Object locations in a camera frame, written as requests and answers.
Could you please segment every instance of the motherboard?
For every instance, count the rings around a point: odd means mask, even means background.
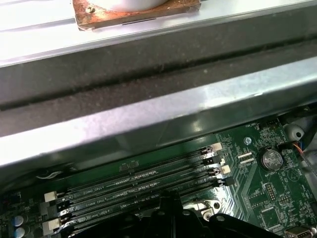
[[[119,214],[142,217],[163,190],[204,207],[205,220],[221,212],[309,237],[317,203],[287,143],[277,120],[255,122],[13,191],[1,197],[0,238],[75,237]]]

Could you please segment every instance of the connector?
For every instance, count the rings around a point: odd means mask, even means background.
[[[221,174],[226,175],[226,174],[231,172],[231,169],[228,165],[225,165],[225,166],[220,167],[220,172],[221,172]]]
[[[217,155],[217,153],[215,153],[212,150],[211,146],[207,146],[207,147],[202,148],[201,151],[200,151],[200,154],[201,154],[201,157],[203,159],[208,159],[210,157],[213,157],[213,156]]]
[[[56,218],[51,221],[43,222],[43,235],[47,236],[54,232],[55,229],[59,228],[61,226],[60,218]]]
[[[305,227],[291,227],[285,230],[287,238],[312,238],[313,234],[310,229]]]
[[[211,148],[213,151],[219,151],[219,150],[222,150],[222,145],[220,142],[218,142],[218,143],[212,144]]]
[[[221,158],[219,155],[216,155],[216,156],[205,159],[204,163],[207,165],[218,164],[218,163],[221,163]]]
[[[252,161],[254,161],[254,158],[250,158],[250,159],[247,159],[247,160],[243,160],[243,161],[240,162],[240,164],[243,165],[243,164],[250,163],[250,162],[252,162]]]
[[[211,183],[215,187],[222,187],[222,186],[233,185],[235,182],[233,177],[227,177],[227,178],[214,179],[211,181]]]
[[[48,192],[44,194],[44,200],[45,202],[51,202],[57,199],[57,192],[53,191],[53,192]]]

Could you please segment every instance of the copper heatsink base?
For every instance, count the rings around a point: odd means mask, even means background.
[[[197,11],[201,3],[200,0],[170,0],[156,8],[142,12],[109,11],[90,4],[89,0],[73,0],[73,6],[78,27],[82,30],[90,30],[189,11]]]

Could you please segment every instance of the wire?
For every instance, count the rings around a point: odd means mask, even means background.
[[[300,154],[303,154],[304,152],[302,151],[302,149],[296,144],[296,143],[293,143],[293,145],[297,148],[298,152]]]
[[[308,158],[306,157],[306,155],[304,154],[304,152],[302,151],[302,149],[296,144],[293,143],[293,145],[297,148],[299,155],[301,156],[301,158],[306,162],[307,166],[310,168],[310,170],[314,173],[314,175],[317,177],[317,171],[314,169],[314,166],[312,165],[312,163],[308,160]]]
[[[57,175],[61,174],[62,171],[56,171],[51,173],[50,175],[46,176],[46,177],[41,177],[41,176],[36,176],[38,179],[53,179],[55,178]]]

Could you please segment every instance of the capacitor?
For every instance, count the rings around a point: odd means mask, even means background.
[[[14,231],[14,238],[22,238],[26,236],[30,232],[30,228],[26,227],[19,227]]]
[[[283,165],[283,157],[278,151],[267,149],[261,156],[260,162],[265,170],[278,171]]]
[[[15,226],[15,227],[19,227],[21,226],[22,224],[25,224],[27,223],[29,220],[29,217],[27,215],[18,215],[18,216],[15,216],[13,218],[13,221],[12,221],[12,224]]]

